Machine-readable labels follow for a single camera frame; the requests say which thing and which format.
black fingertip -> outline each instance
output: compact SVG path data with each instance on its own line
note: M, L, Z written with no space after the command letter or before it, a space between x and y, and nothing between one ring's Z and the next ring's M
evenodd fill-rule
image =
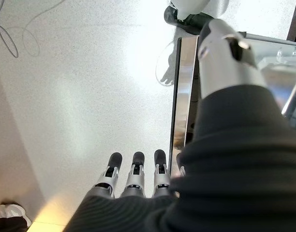
M133 161L132 161L132 165L143 165L144 166L145 163L145 155L143 152L137 151L134 153L133 155Z
M177 165L178 165L179 169L183 166L183 164L181 163L180 160L181 160L181 152L178 153L178 155L176 156L176 162L177 162Z
M159 149L154 152L154 165L166 164L166 154L163 150Z
M119 170L121 167L121 163L122 163L122 155L119 152L115 152L110 156L108 161L108 166L111 168L117 167Z

white floor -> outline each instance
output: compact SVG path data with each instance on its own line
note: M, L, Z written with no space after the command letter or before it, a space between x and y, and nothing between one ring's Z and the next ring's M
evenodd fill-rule
M173 39L190 35L164 22L167 0L66 0L22 39L24 26L57 2L6 0L0 14L19 50L13 58L0 39L0 202L65 225L113 152L123 155L116 195L142 151L151 196L153 153L169 150L173 98L156 64ZM285 39L295 3L231 0L222 18Z

robotic finger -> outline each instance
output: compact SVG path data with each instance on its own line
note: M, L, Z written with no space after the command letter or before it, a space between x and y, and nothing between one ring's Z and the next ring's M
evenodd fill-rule
M145 173L144 173L145 156L142 152L135 152L131 170L128 175L128 180L125 189L120 197L139 196L145 197Z
M179 168L179 171L180 171L180 176L181 177L184 177L186 175L186 170L185 170L185 166L183 165L183 163L181 162L181 153L179 153L177 156L176 156L176 161L177 161L177 164L178 164L178 168Z
M154 153L154 192L153 197L170 195L168 187L170 175L166 166L166 155L163 150L156 150Z
M114 198L121 163L122 155L119 152L113 153L109 158L106 170L101 174L99 180L86 194L85 198L88 196Z

gray cable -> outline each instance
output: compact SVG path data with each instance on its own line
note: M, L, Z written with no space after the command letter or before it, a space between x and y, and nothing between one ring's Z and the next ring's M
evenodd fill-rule
M0 11L1 11L2 7L3 7L4 1L5 1L5 0L2 0L2 1L1 1L1 4L0 4ZM7 32L7 30L6 30L5 28L3 28L2 26L0 26L0 28L3 29L3 31L6 33L6 35L8 36L8 38L10 39L10 41L12 42L12 44L14 45L14 48L15 48L16 54L14 54L14 53L11 51L11 49L9 48L9 46L7 45L6 41L4 40L4 38L3 38L2 34L1 34L1 31L0 31L0 38L2 39L3 43L4 43L5 46L7 47L8 51L13 55L13 57L18 58L18 57L19 57L18 49L17 49L16 44L14 43L12 37L10 36L10 34Z
M40 15L42 15L42 14L44 14L44 13L50 11L50 10L52 10L53 8L59 6L59 5L60 5L61 3L63 3L64 1L66 1L66 0L61 0L61 1L59 1L56 5L50 7L49 9L47 9L47 10L45 10L45 11L43 11L43 12L40 12L39 14L37 14L36 16L34 16L34 17L33 17L33 18L32 18L32 19L26 24L26 26L24 27L23 32L22 32L22 39L23 39L23 33L24 33L24 31L27 30L27 26L28 26L28 25L29 25L34 19L36 19L38 16L40 16ZM4 2L5 2L5 0L1 0L0 11L1 11L2 7L3 7ZM7 43L6 43L6 41L4 40L4 38L3 38L2 34L1 34L1 31L0 31L0 38L2 39L3 43L4 43L5 46L7 47L8 51L12 54L12 56L15 57L15 58L18 58L18 57L19 57L18 49L17 49L17 46L16 46L16 44L14 43L12 37L11 37L10 34L7 32L7 30L6 30L4 27L2 27L1 25L0 25L0 29L2 29L2 30L6 33L6 35L8 36L8 38L10 39L10 41L12 42L12 44L14 45L15 53L13 53L13 52L10 50L9 46L7 45Z

black sleeve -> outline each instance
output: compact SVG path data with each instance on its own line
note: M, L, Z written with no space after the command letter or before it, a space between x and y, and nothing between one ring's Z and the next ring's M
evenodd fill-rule
M146 220L147 231L296 232L296 131L259 86L217 91L198 107L181 154L179 200Z

